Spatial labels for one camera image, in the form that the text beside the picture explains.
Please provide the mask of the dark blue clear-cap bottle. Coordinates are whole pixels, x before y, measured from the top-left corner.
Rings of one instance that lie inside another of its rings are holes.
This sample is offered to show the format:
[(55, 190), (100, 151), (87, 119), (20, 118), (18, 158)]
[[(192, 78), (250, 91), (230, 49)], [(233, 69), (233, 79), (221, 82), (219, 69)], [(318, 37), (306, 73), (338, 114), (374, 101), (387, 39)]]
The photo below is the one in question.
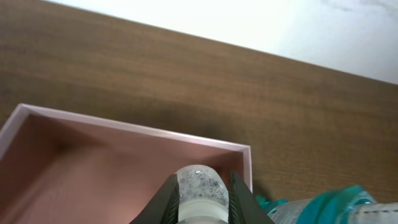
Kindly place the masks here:
[(204, 165), (176, 171), (180, 223), (227, 223), (229, 192), (219, 174)]

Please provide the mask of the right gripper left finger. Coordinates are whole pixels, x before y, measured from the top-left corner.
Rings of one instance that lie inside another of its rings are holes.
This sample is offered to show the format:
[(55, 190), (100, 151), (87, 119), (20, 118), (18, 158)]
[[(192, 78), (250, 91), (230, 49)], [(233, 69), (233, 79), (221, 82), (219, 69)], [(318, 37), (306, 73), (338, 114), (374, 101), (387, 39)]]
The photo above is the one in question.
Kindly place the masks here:
[(170, 175), (138, 216), (129, 224), (176, 224), (180, 202), (177, 175)]

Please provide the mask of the teal mouthwash bottle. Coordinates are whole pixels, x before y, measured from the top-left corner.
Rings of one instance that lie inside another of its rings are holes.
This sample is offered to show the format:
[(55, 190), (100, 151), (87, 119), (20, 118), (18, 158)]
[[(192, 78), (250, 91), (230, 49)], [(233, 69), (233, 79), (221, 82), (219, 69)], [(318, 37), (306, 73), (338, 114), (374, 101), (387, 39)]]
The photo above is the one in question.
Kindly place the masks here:
[(397, 203), (379, 203), (360, 185), (304, 200), (256, 200), (275, 224), (397, 224)]

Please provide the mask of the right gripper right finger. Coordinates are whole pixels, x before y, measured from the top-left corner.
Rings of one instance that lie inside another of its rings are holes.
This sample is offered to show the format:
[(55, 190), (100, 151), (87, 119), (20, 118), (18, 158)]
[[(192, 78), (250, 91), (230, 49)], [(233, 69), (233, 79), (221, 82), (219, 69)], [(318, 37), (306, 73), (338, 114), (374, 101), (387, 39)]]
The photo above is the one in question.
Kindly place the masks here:
[(237, 172), (229, 178), (229, 224), (274, 224)]

